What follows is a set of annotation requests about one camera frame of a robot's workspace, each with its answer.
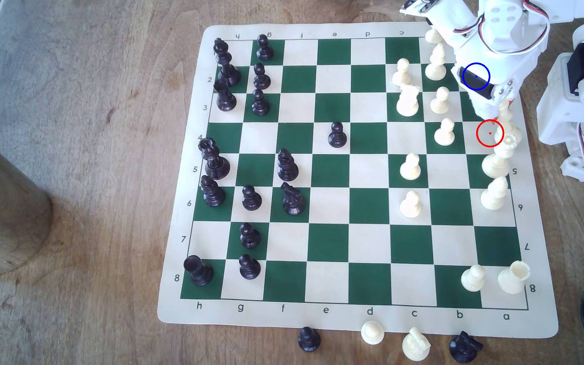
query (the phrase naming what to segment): blue circle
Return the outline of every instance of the blue circle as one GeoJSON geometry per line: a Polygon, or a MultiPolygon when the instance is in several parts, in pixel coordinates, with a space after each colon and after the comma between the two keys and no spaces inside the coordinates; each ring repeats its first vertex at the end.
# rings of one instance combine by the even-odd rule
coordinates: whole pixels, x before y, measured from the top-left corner
{"type": "Polygon", "coordinates": [[[488,86],[488,84],[490,84],[490,83],[491,83],[491,71],[490,71],[490,70],[488,70],[488,67],[486,67],[486,65],[485,65],[485,64],[483,64],[483,63],[480,63],[480,62],[473,62],[473,63],[471,63],[471,64],[467,65],[467,66],[466,66],[466,67],[463,69],[463,75],[465,75],[465,72],[468,70],[468,67],[470,67],[470,66],[472,66],[472,65],[482,65],[482,66],[483,66],[483,68],[484,68],[484,69],[486,69],[486,71],[488,72],[488,81],[486,81],[486,85],[483,85],[481,88],[478,88],[478,89],[473,89],[472,87],[469,87],[469,86],[468,86],[468,84],[466,84],[466,83],[465,83],[465,77],[462,77],[462,78],[461,78],[461,82],[463,82],[463,84],[464,84],[465,86],[467,86],[467,87],[468,87],[468,89],[470,89],[470,90],[474,90],[474,91],[479,91],[479,90],[481,90],[481,89],[483,89],[483,88],[487,87],[487,86],[488,86]]]}

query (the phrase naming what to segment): captured chess piece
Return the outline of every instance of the captured chess piece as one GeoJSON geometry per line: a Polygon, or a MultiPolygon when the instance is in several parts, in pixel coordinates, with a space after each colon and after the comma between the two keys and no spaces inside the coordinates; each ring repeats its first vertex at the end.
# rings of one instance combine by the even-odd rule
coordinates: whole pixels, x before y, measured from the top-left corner
{"type": "Polygon", "coordinates": [[[258,43],[258,50],[255,52],[255,55],[258,57],[258,59],[261,61],[271,60],[274,56],[274,50],[269,46],[269,40],[267,39],[267,36],[261,34],[255,40],[258,43]]]}
{"type": "Polygon", "coordinates": [[[264,90],[271,85],[272,80],[265,74],[265,67],[258,62],[254,65],[254,87],[259,90],[264,90]]]}
{"type": "Polygon", "coordinates": [[[202,138],[197,144],[197,148],[202,153],[202,158],[206,160],[204,171],[214,180],[226,177],[231,170],[229,161],[220,156],[220,149],[215,145],[213,138],[202,138]]]}
{"type": "Polygon", "coordinates": [[[248,211],[255,211],[263,203],[263,198],[255,190],[251,185],[243,187],[243,206],[248,211]]]}
{"type": "Polygon", "coordinates": [[[450,355],[461,364],[467,364],[477,357],[477,352],[483,349],[483,345],[468,335],[465,331],[452,338],[450,341],[450,355]]]}
{"type": "Polygon", "coordinates": [[[220,72],[217,74],[218,79],[224,79],[226,84],[230,87],[240,82],[240,71],[231,63],[231,53],[229,53],[229,45],[220,38],[215,38],[213,47],[215,51],[215,62],[220,65],[220,72]]]}
{"type": "Polygon", "coordinates": [[[296,339],[298,346],[305,352],[313,352],[319,348],[321,337],[319,333],[310,327],[304,327],[296,339]]]}
{"type": "Polygon", "coordinates": [[[184,270],[197,286],[207,285],[213,278],[213,268],[194,254],[184,260],[184,270]]]}

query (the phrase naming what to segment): chessboard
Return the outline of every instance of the chessboard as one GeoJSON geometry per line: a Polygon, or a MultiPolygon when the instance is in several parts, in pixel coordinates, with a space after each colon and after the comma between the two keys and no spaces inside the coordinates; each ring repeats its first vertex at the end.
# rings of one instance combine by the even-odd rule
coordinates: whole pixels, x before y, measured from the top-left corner
{"type": "Polygon", "coordinates": [[[493,180],[482,160],[493,153],[497,125],[475,115],[469,96],[450,69],[446,46],[442,80],[425,77],[435,45],[427,23],[216,25],[206,29],[197,61],[170,235],[160,283],[158,317],[168,323],[258,327],[309,326],[359,331],[374,319],[387,332],[547,338],[558,330],[556,303],[544,241],[522,103],[511,122],[524,131],[509,159],[509,189],[496,211],[482,206],[493,180]],[[273,57],[256,56],[266,34],[273,57]],[[222,38],[240,81],[236,98],[221,111],[214,89],[220,71],[214,40],[222,38]],[[401,88],[392,82],[406,58],[419,87],[418,112],[396,110],[401,88]],[[263,90],[269,112],[252,111],[253,66],[261,62],[271,84],[263,90]],[[445,114],[430,110],[439,87],[449,89],[445,114]],[[454,142],[435,143],[444,118],[454,142]],[[343,125],[343,147],[329,145],[333,122],[343,125]],[[199,143],[212,138],[230,170],[217,180],[226,198],[205,203],[199,143]],[[282,206],[277,154],[287,149],[298,166],[289,184],[306,201],[297,215],[282,206]],[[400,175],[406,156],[419,157],[420,176],[400,175]],[[255,211],[243,207],[242,189],[262,197],[255,211]],[[400,212],[407,193],[422,205],[415,218],[400,212]],[[257,247],[241,244],[240,226],[261,235],[257,247]],[[239,257],[261,267],[247,280],[239,257]],[[196,255],[212,267],[204,286],[184,270],[196,255]],[[531,269],[524,289],[507,294],[498,275],[514,261],[531,269]],[[480,291],[461,284],[472,265],[485,269],[480,291]]]}

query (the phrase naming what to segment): green square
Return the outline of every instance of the green square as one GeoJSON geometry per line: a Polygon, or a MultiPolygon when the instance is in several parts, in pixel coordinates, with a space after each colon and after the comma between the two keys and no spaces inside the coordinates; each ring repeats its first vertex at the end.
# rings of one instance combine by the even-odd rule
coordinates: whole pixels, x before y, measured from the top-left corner
{"type": "Polygon", "coordinates": [[[391,262],[395,264],[433,264],[432,226],[392,225],[391,262]]]}
{"type": "Polygon", "coordinates": [[[390,188],[428,188],[427,179],[427,156],[418,155],[418,166],[420,167],[420,176],[416,180],[406,180],[400,176],[400,165],[405,162],[406,154],[389,155],[389,187],[390,188]]]}
{"type": "Polygon", "coordinates": [[[481,292],[469,292],[461,285],[461,274],[469,268],[470,266],[434,266],[436,305],[438,307],[482,308],[481,292]]]}
{"type": "Polygon", "coordinates": [[[350,94],[315,94],[315,122],[350,121],[350,94]]]}
{"type": "Polygon", "coordinates": [[[194,221],[230,221],[231,208],[234,201],[234,188],[222,187],[226,198],[219,206],[208,206],[204,202],[204,193],[197,187],[197,197],[195,198],[195,210],[193,211],[194,221]]]}
{"type": "Polygon", "coordinates": [[[348,225],[311,224],[308,261],[348,262],[348,225]]]}
{"type": "Polygon", "coordinates": [[[422,113],[422,93],[418,93],[418,111],[416,114],[405,117],[400,115],[396,110],[396,104],[398,103],[399,92],[389,92],[387,93],[387,121],[423,121],[424,116],[422,113]]]}
{"type": "Polygon", "coordinates": [[[349,263],[348,303],[391,305],[391,264],[349,263]]]}
{"type": "Polygon", "coordinates": [[[384,43],[387,64],[396,64],[401,58],[406,58],[410,64],[420,63],[418,37],[385,38],[384,43]]]}
{"type": "Polygon", "coordinates": [[[313,154],[311,187],[347,188],[350,179],[348,154],[313,154]]]}
{"type": "Polygon", "coordinates": [[[268,42],[268,46],[270,46],[270,48],[274,51],[274,56],[272,57],[271,60],[261,61],[256,56],[256,51],[258,50],[258,42],[256,40],[253,41],[253,43],[252,43],[252,59],[251,59],[252,65],[255,65],[258,62],[264,64],[265,66],[267,66],[267,65],[280,66],[283,64],[283,54],[284,54],[284,51],[286,48],[286,41],[280,40],[280,39],[270,39],[268,42]]]}
{"type": "Polygon", "coordinates": [[[312,123],[279,123],[276,150],[285,148],[295,153],[312,153],[312,123]]]}
{"type": "Polygon", "coordinates": [[[208,123],[206,127],[206,136],[213,138],[220,146],[220,153],[240,152],[242,132],[242,123],[208,123]]]}
{"type": "Polygon", "coordinates": [[[517,227],[475,227],[477,262],[482,266],[510,266],[522,260],[517,227]]]}
{"type": "Polygon", "coordinates": [[[440,87],[447,87],[448,90],[453,91],[453,92],[457,92],[459,91],[459,84],[458,82],[456,82],[456,79],[454,78],[454,75],[452,75],[452,72],[450,72],[450,70],[454,67],[454,64],[444,64],[443,65],[445,67],[445,77],[443,77],[442,80],[430,80],[427,76],[425,76],[425,68],[427,67],[427,64],[422,64],[420,65],[421,67],[421,72],[420,74],[422,75],[422,90],[423,92],[435,92],[436,89],[440,88],[440,87]]]}
{"type": "Polygon", "coordinates": [[[434,132],[441,128],[441,122],[432,121],[425,123],[425,142],[427,153],[429,154],[451,154],[451,153],[465,153],[465,140],[463,139],[463,123],[460,121],[454,122],[454,142],[451,145],[440,145],[434,141],[434,132]]]}
{"type": "Polygon", "coordinates": [[[275,154],[241,154],[238,158],[236,186],[271,187],[275,154]]]}
{"type": "Polygon", "coordinates": [[[275,222],[290,222],[290,223],[307,223],[308,217],[310,216],[308,212],[310,211],[310,188],[297,188],[301,191],[301,195],[306,199],[306,209],[297,214],[296,216],[291,216],[283,210],[283,190],[280,187],[274,187],[272,189],[272,210],[269,215],[269,221],[275,222]]]}
{"type": "Polygon", "coordinates": [[[351,123],[351,153],[387,153],[386,123],[351,123]]]}
{"type": "Polygon", "coordinates": [[[269,103],[269,112],[264,116],[257,116],[251,110],[251,104],[254,103],[254,95],[247,94],[245,102],[245,116],[243,122],[249,121],[271,121],[278,122],[278,110],[281,104],[281,94],[265,94],[265,100],[269,103]]]}
{"type": "Polygon", "coordinates": [[[350,92],[386,92],[384,65],[352,65],[350,67],[350,92]]]}
{"type": "Polygon", "coordinates": [[[182,277],[182,292],[180,299],[220,299],[224,278],[224,260],[205,260],[213,268],[213,278],[207,285],[197,286],[191,283],[189,273],[182,277]]]}
{"type": "Polygon", "coordinates": [[[432,225],[472,225],[469,189],[430,189],[432,225]]]}
{"type": "Polygon", "coordinates": [[[306,262],[267,261],[264,301],[306,301],[306,262]]]}
{"type": "Polygon", "coordinates": [[[281,93],[315,92],[317,66],[284,66],[281,93]]]}
{"type": "Polygon", "coordinates": [[[351,223],[389,224],[389,189],[350,189],[351,223]]]}
{"type": "Polygon", "coordinates": [[[228,259],[238,260],[241,254],[248,253],[255,260],[265,260],[267,258],[269,223],[248,222],[258,231],[258,233],[260,233],[260,243],[252,249],[246,249],[240,243],[240,225],[242,223],[244,222],[231,222],[231,228],[229,230],[229,246],[226,250],[226,257],[228,259]]]}
{"type": "Polygon", "coordinates": [[[320,39],[317,64],[350,65],[350,39],[320,39]]]}

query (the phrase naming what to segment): chess piece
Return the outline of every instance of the chess piece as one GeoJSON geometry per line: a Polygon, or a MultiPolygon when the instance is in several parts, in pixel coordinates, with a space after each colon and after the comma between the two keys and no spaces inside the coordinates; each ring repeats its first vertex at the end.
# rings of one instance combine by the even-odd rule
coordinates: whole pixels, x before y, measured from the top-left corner
{"type": "Polygon", "coordinates": [[[194,254],[184,260],[184,270],[188,273],[191,283],[197,286],[207,285],[213,278],[213,268],[194,254]]]}
{"type": "Polygon", "coordinates": [[[514,261],[497,277],[499,287],[508,294],[518,294],[524,288],[524,281],[531,276],[531,268],[523,261],[514,261]]]}

